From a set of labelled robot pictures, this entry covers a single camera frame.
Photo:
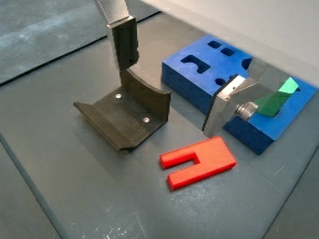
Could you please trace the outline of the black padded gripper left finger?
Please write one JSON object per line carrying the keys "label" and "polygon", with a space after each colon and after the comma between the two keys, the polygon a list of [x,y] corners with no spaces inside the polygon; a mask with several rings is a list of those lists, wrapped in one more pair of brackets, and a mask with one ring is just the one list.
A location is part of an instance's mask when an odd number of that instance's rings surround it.
{"label": "black padded gripper left finger", "polygon": [[115,49],[118,67],[123,71],[139,61],[138,21],[130,15],[125,0],[94,0],[106,21]]}

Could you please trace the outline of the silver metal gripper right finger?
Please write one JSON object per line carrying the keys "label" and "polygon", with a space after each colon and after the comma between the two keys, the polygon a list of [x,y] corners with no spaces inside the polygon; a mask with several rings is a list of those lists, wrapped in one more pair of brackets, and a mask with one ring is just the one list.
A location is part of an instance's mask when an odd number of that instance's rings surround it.
{"label": "silver metal gripper right finger", "polygon": [[284,70],[254,58],[249,66],[249,77],[234,76],[214,96],[202,127],[205,135],[217,135],[234,115],[248,120],[257,110],[254,100],[276,93],[289,77],[290,74]]}

